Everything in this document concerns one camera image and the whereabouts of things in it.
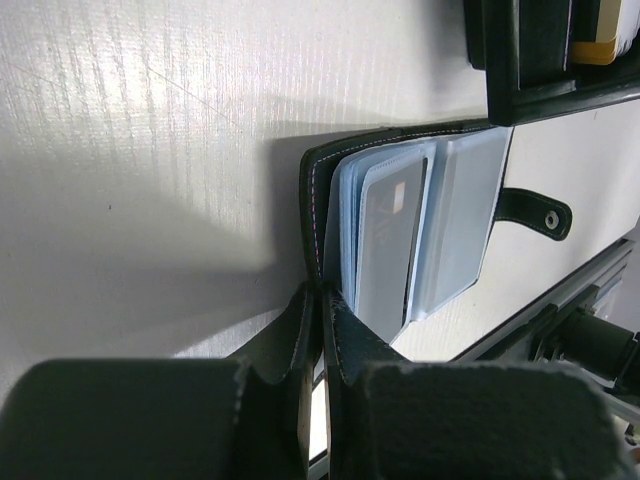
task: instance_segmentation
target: leather wallet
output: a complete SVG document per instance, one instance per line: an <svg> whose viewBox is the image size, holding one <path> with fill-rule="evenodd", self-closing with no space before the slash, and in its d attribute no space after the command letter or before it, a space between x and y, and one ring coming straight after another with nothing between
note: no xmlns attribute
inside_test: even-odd
<svg viewBox="0 0 640 480"><path fill-rule="evenodd" d="M315 286L323 281L324 244L331 180L340 161L356 152L407 140L479 132L486 119L385 128L336 140L308 150L300 165L300 215L305 262ZM529 190L500 189L493 222L510 221L552 240L564 240L571 229L571 208Z"/></svg>

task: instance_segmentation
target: leather strap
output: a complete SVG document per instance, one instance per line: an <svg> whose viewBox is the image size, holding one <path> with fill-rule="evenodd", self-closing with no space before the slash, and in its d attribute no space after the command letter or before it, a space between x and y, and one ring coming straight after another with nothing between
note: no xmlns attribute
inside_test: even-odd
<svg viewBox="0 0 640 480"><path fill-rule="evenodd" d="M569 235L573 214L566 203L521 188L503 188L494 220L519 223L562 241Z"/></svg>

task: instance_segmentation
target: white stitching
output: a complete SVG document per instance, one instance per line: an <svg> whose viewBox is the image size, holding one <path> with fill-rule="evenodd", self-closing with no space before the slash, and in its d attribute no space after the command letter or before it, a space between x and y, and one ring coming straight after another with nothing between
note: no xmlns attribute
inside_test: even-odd
<svg viewBox="0 0 640 480"><path fill-rule="evenodd" d="M382 142L392 142L393 140L400 140L403 138L410 138L410 137L431 137L434 135L439 135L442 133L467 133L467 132L474 132L476 130L485 130L487 127L473 127L473 128L467 128L467 129L453 129L453 130L440 130L440 131L436 131L436 132L420 132L420 133L408 133L405 135L398 135L396 137L391 137L391 138L383 138L380 140L375 140L373 142L369 142L369 143L363 143L361 145L356 145L354 147L349 147L349 148L345 148L344 150L340 150L339 152L335 152L332 153L331 155L327 155L324 158L321 158L320 160L318 160L317 162L315 162L313 164L313 168L311 169L311 218L312 218L312 226L313 226L313 243L315 246L315 250L316 250L316 269L318 270L318 277L322 278L322 275L320 273L320 251L318 248L318 231L317 231L317 227L316 227L316 190L315 190L315 183L316 183L316 167L324 162L325 160L328 160L332 157L335 157L336 155L340 155L342 153L346 153L346 152L350 152L353 150L357 150L359 148L364 148L364 147L369 147L371 145L375 145L377 143L382 143Z"/></svg>
<svg viewBox="0 0 640 480"><path fill-rule="evenodd" d="M569 223L570 214L569 214L569 212L567 211L567 209L566 209L566 207L564 205L559 204L559 203L555 204L551 200L547 200L545 197L543 197L540 194L535 194L533 192L529 192L528 190L524 190L524 189L521 189L521 188L511 188L510 190L514 190L514 194L515 195L524 195L525 197L529 197L529 198L532 198L534 200L539 200L542 203L544 203L545 205L549 205L549 207L551 207L552 209L558 208L558 209L562 210L562 213L564 213L564 216L565 216L565 218L564 218L565 225L563 225L562 229L559 230L558 232L552 232L550 230L545 230L542 227L539 227L537 225L534 225L533 223L530 223L530 222L528 222L526 220L522 220L522 219L519 219L519 218L516 218L516 217L512 218L512 217L508 217L508 216L497 216L496 219L495 219L496 221L507 220L507 221L510 221L510 222L520 223L521 225L525 225L525 226L535 230L536 232L540 232L540 233L542 233L544 235L547 235L547 236L549 236L549 237L551 237L553 239L560 239L566 233L567 227L569 226L568 223Z"/></svg>
<svg viewBox="0 0 640 480"><path fill-rule="evenodd" d="M298 331L298 336L296 338L296 344L293 346L293 353L291 355L291 362L289 363L289 370L291 370L293 368L293 362L296 359L296 354L298 353L298 344L300 343L300 334L302 332L302 329L304 328L305 322L304 322L304 316L307 313L307 302L309 301L308 298L308 289L307 287L304 288L304 304L302 305L302 315L301 315L301 321L300 321L300 330Z"/></svg>

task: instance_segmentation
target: black leather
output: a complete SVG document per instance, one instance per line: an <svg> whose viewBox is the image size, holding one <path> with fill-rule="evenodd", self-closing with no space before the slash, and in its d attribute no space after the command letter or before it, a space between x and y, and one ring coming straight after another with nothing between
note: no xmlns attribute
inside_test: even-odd
<svg viewBox="0 0 640 480"><path fill-rule="evenodd" d="M559 200L521 188L503 188L494 220L519 223L561 241L569 235L573 214L569 205Z"/></svg>
<svg viewBox="0 0 640 480"><path fill-rule="evenodd" d="M342 379L353 384L372 358L385 362L407 362L349 309L342 294L325 282L322 291L322 321L325 363L339 367Z"/></svg>
<svg viewBox="0 0 640 480"><path fill-rule="evenodd" d="M413 138L476 132L490 127L491 125L486 119L478 119L414 127L386 128L336 140L307 150L300 164L300 223L307 272L316 287L320 287L322 284L324 236L331 178L340 160L366 148L398 143ZM531 196L528 202L524 201L525 195L517 196L520 199L518 203L520 207L511 205L513 203L512 196L503 196L501 202L504 205L504 214L500 220L525 225L554 240L564 239L571 227L569 206L533 192L529 193ZM561 220L560 226L553 231L545 227L545 216L542 217L542 224L540 224L540 218L537 214L545 202L553 202Z"/></svg>

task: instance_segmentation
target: stitching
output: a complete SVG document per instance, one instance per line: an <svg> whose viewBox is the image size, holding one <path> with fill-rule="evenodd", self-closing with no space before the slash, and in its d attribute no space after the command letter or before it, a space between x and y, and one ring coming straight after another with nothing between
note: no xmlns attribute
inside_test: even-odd
<svg viewBox="0 0 640 480"><path fill-rule="evenodd" d="M304 325L305 325L304 316L307 311L307 303L309 300L308 295L309 295L309 292L307 291L307 288L305 288L304 298L303 298L304 304L302 305L302 315L301 315L301 321L300 321L300 330L298 331L298 336L296 337L296 344L293 346L293 353L291 354L291 362L289 363L289 371L291 371L291 369L293 368L293 363L295 362L296 354L298 353L298 344L300 343L300 332L302 332L302 329L304 328Z"/></svg>
<svg viewBox="0 0 640 480"><path fill-rule="evenodd" d="M313 168L311 169L311 218L312 218L312 227L313 227L313 243L316 251L316 269L318 271L318 277L322 278L322 274L320 273L320 250L318 248L318 229L316 225L317 222L316 222L316 189L315 189L316 167L319 164L321 164L325 160L335 157L336 155L351 152L353 150L358 150L364 147L370 147L371 145L376 145L378 143L392 142L393 140L400 140L400 139L411 138L411 137L431 137L431 136L439 135L442 133L467 133L467 132L474 132L477 130L485 130L486 128L487 127L482 126L482 127L472 127L472 128L466 128L466 129L465 128L449 129L449 130L439 130L435 132L419 132L419 133L407 133L404 135L397 135L395 137L383 138L380 140L374 140L372 142L363 143L353 147L345 148L344 150L340 150L339 152L335 152L335 153L332 153L331 155L327 155L326 157L321 158L316 163L314 163Z"/></svg>
<svg viewBox="0 0 640 480"><path fill-rule="evenodd" d="M347 383L347 379L344 375L344 371L342 370L342 352L340 351L340 345L338 345L338 337L336 336L336 310L337 307L333 304L334 302L334 297L336 297L336 295L333 292L329 292L329 316L331 318L331 330L332 330L332 336L333 336L333 344L336 347L336 357L338 360L338 372L340 373L340 378L342 378L342 381ZM337 298L338 301L344 302L344 299L342 299L341 297Z"/></svg>
<svg viewBox="0 0 640 480"><path fill-rule="evenodd" d="M555 204L553 203L551 200L547 200L545 197L543 197L540 194L535 194L533 192L529 192L527 190L522 190L522 189L511 189L514 195L523 195L525 197L529 197L532 198L534 200L539 200L540 202L542 202L545 205L548 205L551 209L559 209L562 211L562 213L564 214L564 221L563 223L565 224L563 226L563 228L561 230L559 230L558 232L553 232L549 229L544 229L542 227L539 227L538 225L535 225L533 223L530 223L526 220L522 220L520 218L515 218L515 217L508 217L508 216L498 216L496 217L496 221L501 221L501 220L506 220L506 221L510 221L510 222L515 222L515 223L519 223L521 225L525 225L533 230L535 230L536 232L542 233L544 235L547 235L551 238L560 238L562 237L568 228L568 222L569 222L569 218L570 218L570 213L567 211L567 208L565 207L565 205L562 205L560 203Z"/></svg>

